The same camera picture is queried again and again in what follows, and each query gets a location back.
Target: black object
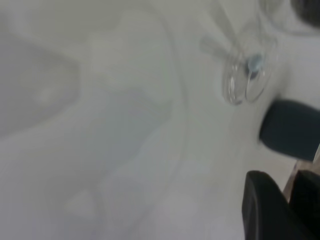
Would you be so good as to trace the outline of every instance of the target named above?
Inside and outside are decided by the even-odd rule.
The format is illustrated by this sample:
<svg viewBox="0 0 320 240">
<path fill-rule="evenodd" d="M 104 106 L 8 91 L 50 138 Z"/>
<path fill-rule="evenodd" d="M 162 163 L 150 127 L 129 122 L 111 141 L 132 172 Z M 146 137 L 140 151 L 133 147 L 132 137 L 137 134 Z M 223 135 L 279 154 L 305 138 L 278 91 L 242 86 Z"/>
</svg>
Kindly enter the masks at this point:
<svg viewBox="0 0 320 240">
<path fill-rule="evenodd" d="M 320 176 L 310 171 L 299 171 L 294 179 L 289 205 L 320 239 Z"/>
<path fill-rule="evenodd" d="M 320 0 L 291 0 L 298 17 L 313 27 L 320 27 Z"/>
<path fill-rule="evenodd" d="M 278 100 L 268 110 L 259 137 L 276 152 L 313 161 L 320 144 L 320 111 L 298 102 Z"/>
<path fill-rule="evenodd" d="M 246 175 L 242 202 L 246 240 L 317 239 L 291 210 L 275 181 L 266 173 Z"/>
</svg>

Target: black container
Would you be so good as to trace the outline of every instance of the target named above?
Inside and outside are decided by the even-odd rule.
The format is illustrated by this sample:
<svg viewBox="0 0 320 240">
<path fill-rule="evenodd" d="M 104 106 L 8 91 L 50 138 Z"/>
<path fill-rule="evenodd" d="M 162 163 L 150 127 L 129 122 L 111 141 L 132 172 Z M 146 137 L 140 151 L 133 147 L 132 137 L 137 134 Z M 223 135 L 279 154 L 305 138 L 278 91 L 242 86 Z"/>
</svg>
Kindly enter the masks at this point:
<svg viewBox="0 0 320 240">
<path fill-rule="evenodd" d="M 291 0 L 291 5 L 303 22 L 320 27 L 320 0 Z"/>
<path fill-rule="evenodd" d="M 320 144 L 320 111 L 298 102 L 278 100 L 264 118 L 260 139 L 278 153 L 313 161 Z"/>
</svg>

